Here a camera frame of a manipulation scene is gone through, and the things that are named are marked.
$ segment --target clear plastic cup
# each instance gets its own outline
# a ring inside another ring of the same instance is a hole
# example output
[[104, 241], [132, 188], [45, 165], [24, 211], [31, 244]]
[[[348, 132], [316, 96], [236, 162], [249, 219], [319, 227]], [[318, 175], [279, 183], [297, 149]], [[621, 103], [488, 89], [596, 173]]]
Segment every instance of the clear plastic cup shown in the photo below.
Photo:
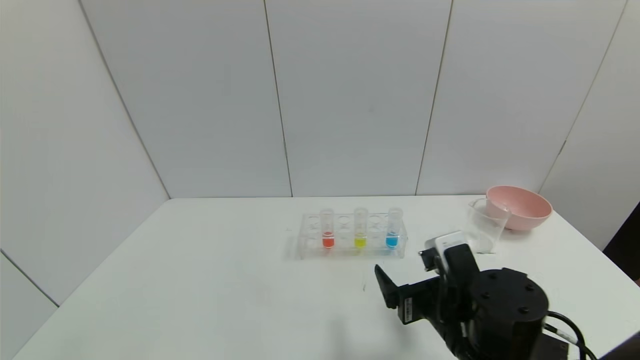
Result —
[[511, 216], [509, 208], [489, 199], [477, 199], [469, 202], [467, 211], [464, 233], [471, 249], [480, 254], [495, 252], [496, 244]]

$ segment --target sticker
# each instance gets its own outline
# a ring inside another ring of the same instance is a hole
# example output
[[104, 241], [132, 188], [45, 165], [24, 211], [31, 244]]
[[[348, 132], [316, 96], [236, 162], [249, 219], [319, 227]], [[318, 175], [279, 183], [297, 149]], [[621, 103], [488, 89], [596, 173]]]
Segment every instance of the sticker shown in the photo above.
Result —
[[413, 320], [413, 298], [407, 298], [404, 300], [404, 322], [410, 322]]

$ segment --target red liquid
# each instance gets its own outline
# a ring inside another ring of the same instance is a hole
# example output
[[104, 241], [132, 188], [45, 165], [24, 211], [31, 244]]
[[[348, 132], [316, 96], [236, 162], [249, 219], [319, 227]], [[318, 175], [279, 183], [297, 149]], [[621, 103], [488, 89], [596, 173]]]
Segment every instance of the red liquid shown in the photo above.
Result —
[[322, 246], [326, 247], [327, 249], [332, 248], [335, 245], [335, 239], [334, 238], [322, 238]]

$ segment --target test tube rack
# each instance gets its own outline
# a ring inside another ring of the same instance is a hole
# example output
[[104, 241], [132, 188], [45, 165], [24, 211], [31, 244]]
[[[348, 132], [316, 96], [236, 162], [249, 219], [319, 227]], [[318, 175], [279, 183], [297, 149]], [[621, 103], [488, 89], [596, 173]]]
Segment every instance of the test tube rack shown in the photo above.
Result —
[[356, 246], [354, 214], [333, 215], [333, 247], [327, 249], [323, 244], [320, 226], [320, 214], [304, 214], [298, 236], [298, 253], [300, 258], [403, 258], [404, 248], [408, 241], [404, 222], [397, 237], [397, 245], [387, 245], [388, 230], [387, 213], [369, 213], [367, 219], [366, 244]]

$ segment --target white table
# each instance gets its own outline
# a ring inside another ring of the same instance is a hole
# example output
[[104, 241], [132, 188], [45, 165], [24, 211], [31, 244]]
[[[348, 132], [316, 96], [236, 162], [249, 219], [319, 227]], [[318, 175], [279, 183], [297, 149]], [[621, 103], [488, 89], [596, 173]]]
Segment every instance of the white table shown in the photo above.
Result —
[[[170, 200], [16, 360], [453, 359], [427, 321], [401, 325], [385, 307], [375, 260], [296, 260], [293, 250], [304, 212], [399, 206], [406, 256], [378, 262], [398, 285], [421, 281], [433, 276], [416, 255], [424, 240], [463, 227], [478, 197]], [[597, 356], [640, 329], [638, 287], [558, 214], [499, 246], [476, 256], [481, 270], [528, 273]]]

